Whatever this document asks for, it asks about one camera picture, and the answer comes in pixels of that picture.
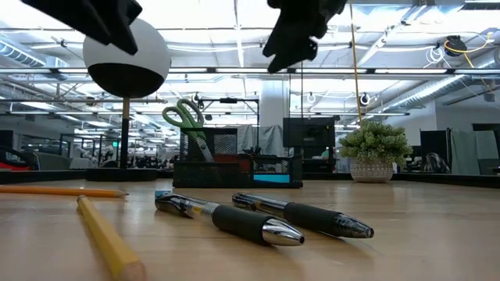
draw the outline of table surface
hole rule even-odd
[[[236,191],[334,209],[375,229],[370,240],[300,229],[301,247],[262,247],[156,211],[152,183],[83,180],[31,186],[118,189],[92,198],[145,263],[150,280],[499,280],[500,190],[429,183],[305,181],[300,190],[176,189],[230,203]],[[75,197],[0,194],[0,280],[111,280]]]

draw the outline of black mesh organizer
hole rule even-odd
[[[238,154],[238,129],[184,128],[180,129],[180,159],[174,164],[173,186],[299,188],[302,161],[300,157]]]

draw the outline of potted plant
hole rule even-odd
[[[404,165],[404,155],[412,153],[404,128],[366,120],[340,143],[342,157],[352,160],[352,178],[364,183],[388,182],[393,174],[392,163]]]

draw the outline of yellow pencil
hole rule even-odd
[[[79,196],[77,202],[113,278],[118,281],[145,281],[144,265],[111,224],[84,195]]]
[[[25,187],[25,186],[0,186],[0,193],[17,194],[50,194],[50,195],[85,195],[88,197],[124,197],[128,193],[120,190],[96,190],[60,187]]]

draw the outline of ballpoint pen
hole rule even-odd
[[[223,231],[257,244],[298,246],[304,243],[302,233],[271,215],[173,193],[164,193],[156,197],[155,206],[158,210],[174,215],[201,219]]]
[[[236,193],[233,205],[238,208],[275,215],[306,229],[320,231],[335,237],[372,238],[371,227],[341,212],[335,212],[300,203],[278,201],[252,194]]]

